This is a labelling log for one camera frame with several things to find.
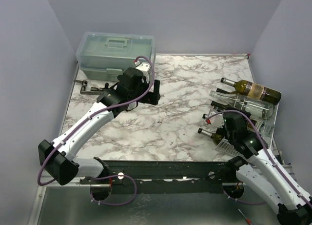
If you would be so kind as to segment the green wine bottle silver neck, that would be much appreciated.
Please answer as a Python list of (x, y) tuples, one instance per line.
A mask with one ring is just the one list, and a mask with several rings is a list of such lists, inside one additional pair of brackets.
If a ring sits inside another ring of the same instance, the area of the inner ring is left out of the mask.
[(199, 128), (197, 132), (198, 132), (198, 134), (205, 135), (205, 136), (209, 137), (216, 146), (218, 146), (220, 144), (220, 142), (224, 139), (224, 136), (219, 135), (217, 133), (213, 133), (211, 131), (208, 131), (208, 130), (205, 130), (202, 128)]

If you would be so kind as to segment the clear liquor bottle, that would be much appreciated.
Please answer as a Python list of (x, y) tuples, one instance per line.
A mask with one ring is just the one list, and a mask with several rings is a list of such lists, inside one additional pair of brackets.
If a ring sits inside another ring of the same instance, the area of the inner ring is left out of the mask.
[(251, 118), (251, 122), (253, 123), (256, 130), (263, 138), (272, 137), (275, 124), (259, 118)]

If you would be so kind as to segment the tall clear glass bottle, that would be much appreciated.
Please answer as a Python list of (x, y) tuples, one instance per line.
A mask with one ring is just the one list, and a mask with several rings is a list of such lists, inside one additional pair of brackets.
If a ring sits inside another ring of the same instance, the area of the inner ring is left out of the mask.
[(258, 102), (241, 95), (224, 94), (216, 91), (210, 91), (210, 96), (259, 118), (268, 119), (273, 115), (273, 105), (267, 102)]

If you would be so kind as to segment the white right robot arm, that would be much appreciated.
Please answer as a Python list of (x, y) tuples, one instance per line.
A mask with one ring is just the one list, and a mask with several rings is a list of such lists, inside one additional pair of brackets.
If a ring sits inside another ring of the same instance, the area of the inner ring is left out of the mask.
[(228, 141), (243, 156), (229, 160), (224, 170), (230, 182), (244, 182), (274, 211), (281, 225), (310, 225), (312, 197), (285, 170), (257, 130), (249, 131), (250, 119), (240, 111), (222, 113)]

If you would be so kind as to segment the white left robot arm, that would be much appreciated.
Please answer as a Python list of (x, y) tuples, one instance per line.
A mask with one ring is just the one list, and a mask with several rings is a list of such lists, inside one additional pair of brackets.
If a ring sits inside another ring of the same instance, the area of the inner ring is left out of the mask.
[(89, 111), (65, 133), (38, 145), (39, 163), (53, 181), (68, 184), (75, 177), (92, 177), (104, 183), (108, 171), (100, 159), (78, 159), (83, 145), (104, 125), (121, 112), (137, 107), (138, 103), (157, 105), (160, 99), (160, 81), (155, 79), (152, 66), (144, 62), (127, 68), (117, 77), (118, 82), (105, 86)]

